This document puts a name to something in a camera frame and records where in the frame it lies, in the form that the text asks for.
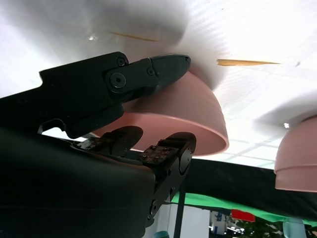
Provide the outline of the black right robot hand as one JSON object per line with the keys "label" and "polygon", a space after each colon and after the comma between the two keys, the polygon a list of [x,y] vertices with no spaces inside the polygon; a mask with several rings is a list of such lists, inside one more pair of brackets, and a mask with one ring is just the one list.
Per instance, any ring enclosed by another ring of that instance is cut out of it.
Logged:
{"label": "black right robot hand", "polygon": [[159,138],[143,153],[132,151],[138,126],[77,138],[175,83],[190,63],[187,55],[130,63],[114,52],[43,70],[40,87],[1,98],[1,237],[142,237],[183,183],[195,135]]}

